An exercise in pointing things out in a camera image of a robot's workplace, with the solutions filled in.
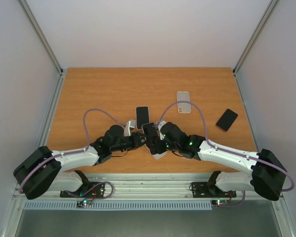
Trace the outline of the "black phone pink edge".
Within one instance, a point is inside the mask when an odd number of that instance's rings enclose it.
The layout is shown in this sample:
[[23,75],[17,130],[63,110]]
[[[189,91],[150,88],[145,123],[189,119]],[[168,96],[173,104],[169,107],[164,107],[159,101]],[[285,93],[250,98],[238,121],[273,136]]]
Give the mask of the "black phone pink edge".
[[236,112],[232,111],[231,109],[226,109],[226,111],[217,121],[216,127],[224,132],[227,132],[231,128],[237,117],[238,114]]

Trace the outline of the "black phone dark edge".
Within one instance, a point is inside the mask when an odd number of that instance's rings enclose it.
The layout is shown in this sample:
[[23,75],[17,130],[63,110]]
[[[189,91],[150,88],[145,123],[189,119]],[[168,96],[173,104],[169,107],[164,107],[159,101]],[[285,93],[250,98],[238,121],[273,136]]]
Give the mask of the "black phone dark edge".
[[147,123],[150,123],[148,106],[136,107],[136,128],[142,130],[142,126]]

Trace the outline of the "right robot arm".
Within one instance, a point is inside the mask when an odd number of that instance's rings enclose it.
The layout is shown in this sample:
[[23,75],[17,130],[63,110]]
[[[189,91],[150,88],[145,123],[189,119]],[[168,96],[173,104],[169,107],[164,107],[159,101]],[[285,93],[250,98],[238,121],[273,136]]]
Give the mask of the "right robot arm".
[[210,194],[228,191],[254,191],[261,197],[277,201],[286,179],[286,169],[272,151],[259,153],[222,146],[199,135],[186,135],[180,128],[162,121],[158,125],[145,124],[147,146],[156,159],[168,151],[177,152],[186,159],[210,161],[235,169],[234,174],[215,171],[207,186]]

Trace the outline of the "white phone case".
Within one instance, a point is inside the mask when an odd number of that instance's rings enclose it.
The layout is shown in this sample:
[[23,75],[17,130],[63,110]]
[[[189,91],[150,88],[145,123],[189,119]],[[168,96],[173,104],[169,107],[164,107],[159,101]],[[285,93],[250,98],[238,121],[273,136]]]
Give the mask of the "white phone case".
[[159,159],[161,159],[162,157],[164,157],[166,154],[167,154],[167,151],[165,151],[165,152],[163,152],[163,153],[160,153],[160,154],[154,154],[154,155],[152,155],[152,156],[153,156],[153,158],[154,158],[155,160],[159,160]]
[[179,114],[190,114],[190,94],[188,91],[177,91],[177,108]]

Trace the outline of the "black phone silver edge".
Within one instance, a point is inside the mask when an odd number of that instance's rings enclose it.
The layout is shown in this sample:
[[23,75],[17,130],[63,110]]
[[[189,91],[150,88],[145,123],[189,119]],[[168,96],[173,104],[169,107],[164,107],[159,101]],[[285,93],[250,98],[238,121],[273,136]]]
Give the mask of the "black phone silver edge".
[[149,149],[151,155],[167,151],[166,144],[163,140],[160,140],[153,122],[144,124],[142,130],[146,136],[146,147]]

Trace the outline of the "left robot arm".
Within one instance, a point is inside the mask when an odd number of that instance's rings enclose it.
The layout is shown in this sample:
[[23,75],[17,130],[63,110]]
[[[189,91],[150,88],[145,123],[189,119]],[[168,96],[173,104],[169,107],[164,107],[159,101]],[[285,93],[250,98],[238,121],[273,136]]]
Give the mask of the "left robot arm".
[[131,132],[130,128],[113,125],[104,136],[80,149],[52,151],[47,146],[37,148],[14,171],[19,193],[36,199],[51,187],[59,173],[82,166],[96,166],[112,157],[114,152],[128,152],[146,143],[147,136]]

